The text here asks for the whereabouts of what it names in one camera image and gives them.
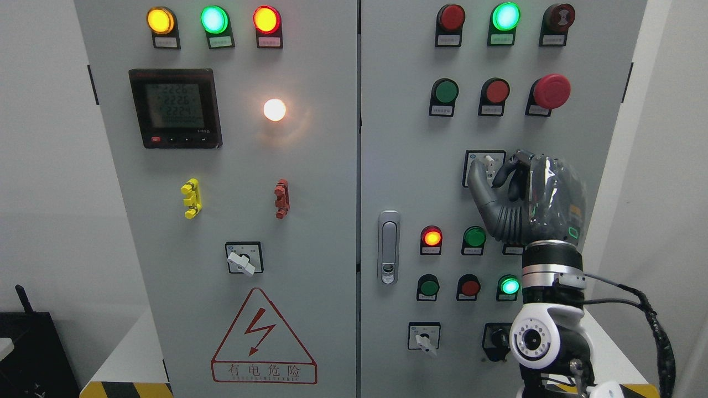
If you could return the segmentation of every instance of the high voltage warning triangle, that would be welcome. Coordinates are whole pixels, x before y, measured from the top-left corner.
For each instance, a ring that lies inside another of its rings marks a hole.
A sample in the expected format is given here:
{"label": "high voltage warning triangle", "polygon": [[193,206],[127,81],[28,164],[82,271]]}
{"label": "high voltage warning triangle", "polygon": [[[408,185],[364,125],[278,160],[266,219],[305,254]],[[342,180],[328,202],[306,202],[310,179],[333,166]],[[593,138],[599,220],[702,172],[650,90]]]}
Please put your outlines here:
{"label": "high voltage warning triangle", "polygon": [[317,363],[278,308],[251,289],[212,359],[215,382],[317,384]]}

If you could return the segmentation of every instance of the digital power meter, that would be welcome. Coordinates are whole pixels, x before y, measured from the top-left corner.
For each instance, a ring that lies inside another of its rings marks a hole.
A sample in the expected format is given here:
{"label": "digital power meter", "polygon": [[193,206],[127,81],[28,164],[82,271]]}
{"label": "digital power meter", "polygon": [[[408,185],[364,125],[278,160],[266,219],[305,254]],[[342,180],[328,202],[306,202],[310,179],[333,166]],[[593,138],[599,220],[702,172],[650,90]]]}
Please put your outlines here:
{"label": "digital power meter", "polygon": [[131,69],[128,76],[143,146],[221,147],[211,69]]}

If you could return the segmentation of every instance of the black cable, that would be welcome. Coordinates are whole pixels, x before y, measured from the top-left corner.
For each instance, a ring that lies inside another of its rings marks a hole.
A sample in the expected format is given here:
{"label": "black cable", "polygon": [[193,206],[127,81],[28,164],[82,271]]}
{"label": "black cable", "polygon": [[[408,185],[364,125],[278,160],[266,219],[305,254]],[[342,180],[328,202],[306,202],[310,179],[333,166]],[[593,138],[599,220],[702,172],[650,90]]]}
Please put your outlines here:
{"label": "black cable", "polygon": [[656,311],[654,311],[651,304],[649,304],[649,299],[646,298],[646,295],[641,290],[631,288],[621,283],[613,282],[607,278],[602,278],[597,275],[586,273],[585,276],[617,286],[618,288],[626,292],[630,292],[639,298],[639,304],[629,300],[623,301],[626,301],[626,304],[631,303],[644,312],[646,321],[649,323],[649,328],[651,329],[651,334],[656,342],[656,368],[659,375],[659,394],[661,395],[661,398],[671,398],[673,396],[673,388],[676,383],[676,359],[673,355],[673,348],[671,347],[671,342],[668,339],[668,335],[659,323],[659,320],[656,317]]}

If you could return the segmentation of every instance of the red emergency stop button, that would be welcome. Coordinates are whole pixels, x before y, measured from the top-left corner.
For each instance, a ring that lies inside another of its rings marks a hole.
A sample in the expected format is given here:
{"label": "red emergency stop button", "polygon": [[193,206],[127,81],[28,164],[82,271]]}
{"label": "red emergency stop button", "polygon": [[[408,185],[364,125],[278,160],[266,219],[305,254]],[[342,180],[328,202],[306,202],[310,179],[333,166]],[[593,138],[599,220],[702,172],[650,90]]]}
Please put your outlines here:
{"label": "red emergency stop button", "polygon": [[468,280],[462,284],[462,289],[460,289],[463,295],[467,297],[476,296],[479,293],[479,282],[475,280]]}
{"label": "red emergency stop button", "polygon": [[571,96],[571,82],[562,74],[548,74],[539,79],[534,87],[533,98],[539,106],[555,109]]}
{"label": "red emergency stop button", "polygon": [[457,4],[443,6],[438,12],[438,25],[447,32],[457,32],[464,23],[464,8]]}
{"label": "red emergency stop button", "polygon": [[548,30],[565,33],[575,22],[575,9],[570,4],[554,4],[543,14],[543,23]]}
{"label": "red emergency stop button", "polygon": [[482,94],[491,103],[502,103],[509,98],[509,83],[502,79],[489,79],[482,87]]}

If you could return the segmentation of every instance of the red indicator light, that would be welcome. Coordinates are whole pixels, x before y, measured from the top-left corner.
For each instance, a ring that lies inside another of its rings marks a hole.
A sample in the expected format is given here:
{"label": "red indicator light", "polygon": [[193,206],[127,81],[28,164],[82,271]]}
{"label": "red indicator light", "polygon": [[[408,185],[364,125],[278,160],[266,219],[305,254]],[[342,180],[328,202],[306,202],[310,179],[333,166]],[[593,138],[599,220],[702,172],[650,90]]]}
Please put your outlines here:
{"label": "red indicator light", "polygon": [[457,4],[443,6],[438,12],[438,24],[447,32],[455,32],[464,23],[464,8]]}
{"label": "red indicator light", "polygon": [[571,82],[562,74],[548,74],[542,77],[533,91],[533,98],[539,106],[555,109],[562,106],[571,96]]}
{"label": "red indicator light", "polygon": [[428,246],[437,246],[443,241],[443,233],[440,228],[428,227],[423,230],[423,243]]}
{"label": "red indicator light", "polygon": [[492,81],[486,87],[484,96],[492,103],[502,103],[509,97],[509,84],[504,80]]}
{"label": "red indicator light", "polygon": [[477,293],[479,293],[479,283],[475,280],[468,280],[462,284],[462,289],[460,290],[462,291],[462,294],[467,297],[476,296]]}
{"label": "red indicator light", "polygon": [[271,34],[280,27],[280,13],[271,6],[260,6],[253,12],[253,24],[259,32]]}

